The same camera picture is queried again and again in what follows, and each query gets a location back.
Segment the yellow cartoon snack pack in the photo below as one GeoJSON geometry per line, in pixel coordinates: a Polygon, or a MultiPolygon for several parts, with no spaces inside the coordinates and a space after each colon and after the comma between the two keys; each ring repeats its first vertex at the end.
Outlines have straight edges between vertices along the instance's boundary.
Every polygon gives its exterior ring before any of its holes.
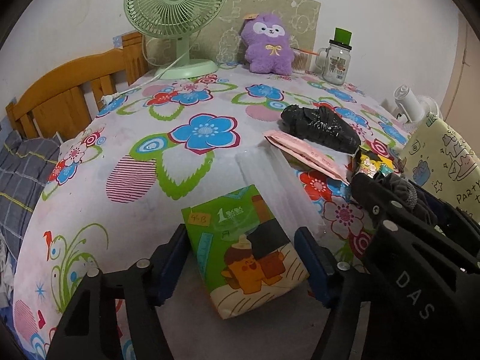
{"type": "Polygon", "coordinates": [[[376,154],[371,150],[359,148],[352,159],[352,174],[364,173],[370,178],[380,172],[384,176],[393,173],[395,166],[393,162],[382,155],[376,154]]]}

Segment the pink paper packet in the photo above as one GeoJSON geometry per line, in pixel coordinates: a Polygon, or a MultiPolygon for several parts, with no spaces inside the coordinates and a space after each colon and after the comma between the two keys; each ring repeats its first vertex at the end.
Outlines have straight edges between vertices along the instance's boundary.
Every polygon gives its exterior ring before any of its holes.
{"type": "Polygon", "coordinates": [[[264,138],[273,146],[296,158],[302,164],[325,174],[331,179],[342,181],[345,185],[349,185],[347,173],[342,171],[334,160],[305,141],[276,130],[267,131],[264,133],[264,138]]]}

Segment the green tissue pack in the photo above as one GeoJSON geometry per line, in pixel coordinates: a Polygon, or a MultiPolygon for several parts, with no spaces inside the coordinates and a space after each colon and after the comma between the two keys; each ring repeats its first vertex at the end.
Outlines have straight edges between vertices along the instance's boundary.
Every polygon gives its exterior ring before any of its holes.
{"type": "Polygon", "coordinates": [[[181,213],[202,280],[223,320],[281,297],[308,277],[256,186],[181,213]]]}

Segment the black plastic bag bundle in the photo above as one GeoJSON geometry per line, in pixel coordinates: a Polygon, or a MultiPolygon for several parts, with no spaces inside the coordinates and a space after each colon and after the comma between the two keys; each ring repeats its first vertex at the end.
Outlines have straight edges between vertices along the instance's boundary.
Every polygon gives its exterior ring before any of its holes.
{"type": "Polygon", "coordinates": [[[281,113],[287,133],[338,152],[354,155],[361,140],[357,132],[327,106],[316,109],[289,105],[281,113]]]}

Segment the clear plastic bag roll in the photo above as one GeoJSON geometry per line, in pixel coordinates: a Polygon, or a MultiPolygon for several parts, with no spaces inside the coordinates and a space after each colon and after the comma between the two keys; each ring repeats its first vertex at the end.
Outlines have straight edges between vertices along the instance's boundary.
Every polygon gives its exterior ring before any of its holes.
{"type": "Polygon", "coordinates": [[[317,205],[281,150],[272,145],[253,146],[236,154],[235,160],[244,180],[256,186],[289,239],[300,227],[306,227],[316,241],[326,234],[317,205]]]}

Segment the white small fan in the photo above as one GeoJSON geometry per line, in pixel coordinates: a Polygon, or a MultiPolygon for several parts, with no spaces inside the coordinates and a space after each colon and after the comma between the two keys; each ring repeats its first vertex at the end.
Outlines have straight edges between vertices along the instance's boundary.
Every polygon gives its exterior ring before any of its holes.
{"type": "Polygon", "coordinates": [[[413,133],[427,116],[443,118],[439,104],[432,97],[416,95],[407,85],[394,91],[394,103],[394,116],[408,133],[413,133]]]}

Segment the crumpled white cloth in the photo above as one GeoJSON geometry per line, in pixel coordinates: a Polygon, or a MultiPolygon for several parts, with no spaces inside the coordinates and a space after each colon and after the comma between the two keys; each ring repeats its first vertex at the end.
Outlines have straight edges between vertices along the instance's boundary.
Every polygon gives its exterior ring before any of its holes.
{"type": "Polygon", "coordinates": [[[10,305],[14,289],[14,269],[11,264],[11,254],[3,236],[0,240],[0,308],[10,305]]]}

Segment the glass jar green lid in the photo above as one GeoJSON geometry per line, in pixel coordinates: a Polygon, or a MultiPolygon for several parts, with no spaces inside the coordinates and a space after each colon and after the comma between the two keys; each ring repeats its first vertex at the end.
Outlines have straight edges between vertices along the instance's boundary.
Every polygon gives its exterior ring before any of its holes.
{"type": "Polygon", "coordinates": [[[333,85],[342,86],[346,80],[351,61],[351,39],[350,31],[336,28],[329,45],[318,50],[316,67],[322,78],[333,85]]]}

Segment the floral tablecloth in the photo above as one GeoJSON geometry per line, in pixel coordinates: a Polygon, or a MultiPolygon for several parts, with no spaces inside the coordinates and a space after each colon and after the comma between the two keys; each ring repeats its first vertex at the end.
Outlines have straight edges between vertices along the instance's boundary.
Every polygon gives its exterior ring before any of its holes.
{"type": "MultiPolygon", "coordinates": [[[[362,146],[394,158],[409,135],[354,85],[310,75],[258,75],[240,65],[192,80],[158,80],[111,102],[61,148],[19,252],[13,325],[44,359],[62,314],[91,268],[121,271],[147,258],[182,210],[247,187],[235,155],[270,145],[289,105],[326,106],[362,146]]],[[[355,267],[374,230],[346,185],[287,159],[325,221],[323,240],[355,267]]]]}

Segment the cotton swab container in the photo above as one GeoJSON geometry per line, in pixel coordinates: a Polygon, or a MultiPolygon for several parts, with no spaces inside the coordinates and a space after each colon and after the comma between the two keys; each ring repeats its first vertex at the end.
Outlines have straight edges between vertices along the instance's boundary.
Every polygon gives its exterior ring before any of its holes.
{"type": "Polygon", "coordinates": [[[312,61],[318,56],[318,53],[306,49],[292,48],[294,53],[294,61],[292,62],[292,70],[297,73],[309,72],[311,70],[312,61]]]}

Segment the grey plaid pillow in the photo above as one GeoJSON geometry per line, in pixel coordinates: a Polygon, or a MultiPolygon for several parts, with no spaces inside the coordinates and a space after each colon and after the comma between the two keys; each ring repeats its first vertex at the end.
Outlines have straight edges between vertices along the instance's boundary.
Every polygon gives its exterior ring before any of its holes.
{"type": "Polygon", "coordinates": [[[58,141],[24,139],[16,130],[1,144],[1,235],[14,259],[58,156],[58,141]]]}

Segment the purple plush toy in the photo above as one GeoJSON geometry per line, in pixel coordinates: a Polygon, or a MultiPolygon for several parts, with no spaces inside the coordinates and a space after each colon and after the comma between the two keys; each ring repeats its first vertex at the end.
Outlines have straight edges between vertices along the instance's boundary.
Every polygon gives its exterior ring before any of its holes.
{"type": "Polygon", "coordinates": [[[292,74],[294,53],[281,19],[272,13],[260,13],[248,19],[241,30],[249,71],[256,74],[292,74]]]}

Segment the green desk fan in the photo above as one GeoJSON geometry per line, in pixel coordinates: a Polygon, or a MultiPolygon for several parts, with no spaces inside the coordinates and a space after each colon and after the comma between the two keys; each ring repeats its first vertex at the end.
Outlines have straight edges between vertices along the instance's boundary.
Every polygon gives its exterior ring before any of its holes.
{"type": "Polygon", "coordinates": [[[176,58],[159,67],[156,79],[177,80],[202,77],[218,70],[210,59],[191,58],[192,34],[216,18],[225,0],[124,0],[124,13],[141,34],[157,39],[172,39],[176,58]]]}

